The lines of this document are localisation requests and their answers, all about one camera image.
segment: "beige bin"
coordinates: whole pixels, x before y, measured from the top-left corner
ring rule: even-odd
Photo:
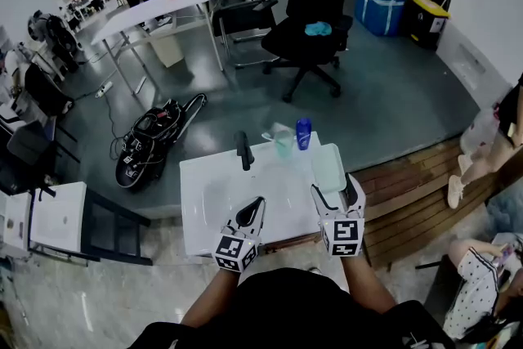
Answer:
[[[167,32],[170,29],[172,29],[172,24],[167,24],[151,31],[149,34],[158,35],[162,32]],[[183,60],[183,52],[175,35],[168,35],[165,38],[155,39],[151,45],[165,67],[171,67],[178,61]]]

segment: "polka dot dress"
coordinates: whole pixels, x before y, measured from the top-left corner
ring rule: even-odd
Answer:
[[[492,263],[470,248],[458,266],[464,283],[445,317],[444,331],[451,338],[462,338],[468,329],[492,313],[498,297],[498,277]]]

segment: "wooden floor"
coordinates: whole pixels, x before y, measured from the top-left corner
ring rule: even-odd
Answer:
[[[367,195],[365,243],[374,267],[418,251],[447,231],[495,191],[495,176],[465,189],[455,210],[446,202],[449,176],[458,173],[454,138],[372,168],[352,173]]]

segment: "yellow lid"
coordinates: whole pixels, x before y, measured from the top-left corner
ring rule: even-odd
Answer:
[[[443,7],[437,3],[434,3],[432,0],[414,0],[414,2],[429,12],[431,15],[450,18],[450,14]]]

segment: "blue bottle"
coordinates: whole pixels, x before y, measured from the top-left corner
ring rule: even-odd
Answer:
[[[309,148],[309,141],[311,140],[311,120],[308,118],[301,118],[296,121],[296,140],[297,148],[300,150],[307,150]]]

